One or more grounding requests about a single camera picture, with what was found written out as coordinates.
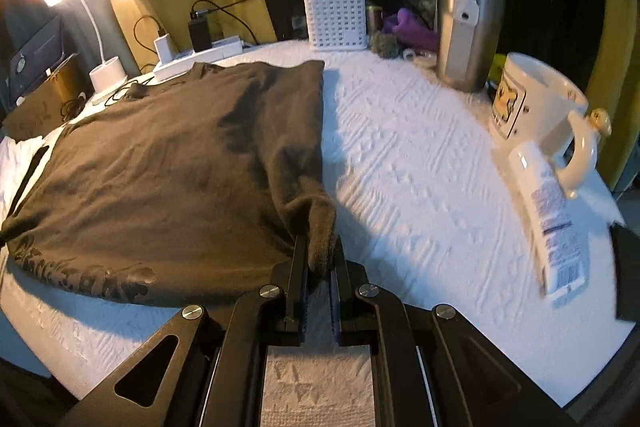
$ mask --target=mug print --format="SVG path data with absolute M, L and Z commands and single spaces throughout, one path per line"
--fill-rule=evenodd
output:
M 502 79 L 494 100 L 494 111 L 502 118 L 502 121 L 509 121 L 509 117 L 513 112 L 513 105 L 517 99 L 518 92 L 515 89 L 511 89 L 511 86 Z
M 526 95 L 527 91 L 512 78 L 507 79 L 507 74 L 503 71 L 492 106 L 492 121 L 502 138 L 508 139 L 511 136 Z

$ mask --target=gray fabric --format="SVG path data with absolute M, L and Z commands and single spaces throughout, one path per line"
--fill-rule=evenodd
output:
M 322 62 L 196 64 L 68 126 L 2 225 L 15 262 L 50 285 L 118 301 L 228 303 L 309 237 L 328 270 Z

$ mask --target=metal pivot screw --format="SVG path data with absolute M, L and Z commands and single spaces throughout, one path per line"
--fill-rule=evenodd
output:
M 436 315 L 441 319 L 448 321 L 456 316 L 456 310 L 448 304 L 438 304 L 436 306 Z
M 380 288 L 375 284 L 363 284 L 358 288 L 358 293 L 363 297 L 375 297 L 380 293 Z
M 266 284 L 260 288 L 260 297 L 264 297 L 265 299 L 273 299 L 278 295 L 280 295 L 280 288 L 274 284 Z
M 199 319 L 202 317 L 202 308 L 197 304 L 189 304 L 187 307 L 182 309 L 182 317 L 188 321 Z

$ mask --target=white textured bedspread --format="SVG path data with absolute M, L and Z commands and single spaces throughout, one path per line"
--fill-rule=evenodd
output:
M 567 403 L 633 327 L 614 318 L 607 222 L 622 218 L 599 176 L 572 202 L 588 285 L 551 306 L 540 295 L 522 201 L 486 129 L 486 96 L 447 89 L 410 62 L 366 51 L 314 53 L 306 42 L 220 64 L 293 66 L 312 58 L 326 63 L 324 181 L 337 201 L 347 257 L 406 303 L 452 304 L 556 402 Z M 29 160 L 0 169 L 26 170 Z M 65 293 L 11 265 L 0 306 L 78 397 L 175 312 Z M 334 345 L 326 286 L 312 296 L 307 339 L 300 349 L 271 348 L 262 424 L 373 425 L 368 350 Z

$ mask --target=black clamp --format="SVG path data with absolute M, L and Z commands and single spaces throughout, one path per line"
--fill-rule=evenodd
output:
M 183 308 L 58 427 L 259 426 L 268 346 L 304 340 L 306 266 L 299 236 L 292 260 L 230 317 Z M 330 305 L 337 342 L 370 346 L 378 427 L 576 425 L 455 309 L 402 304 L 339 242 Z

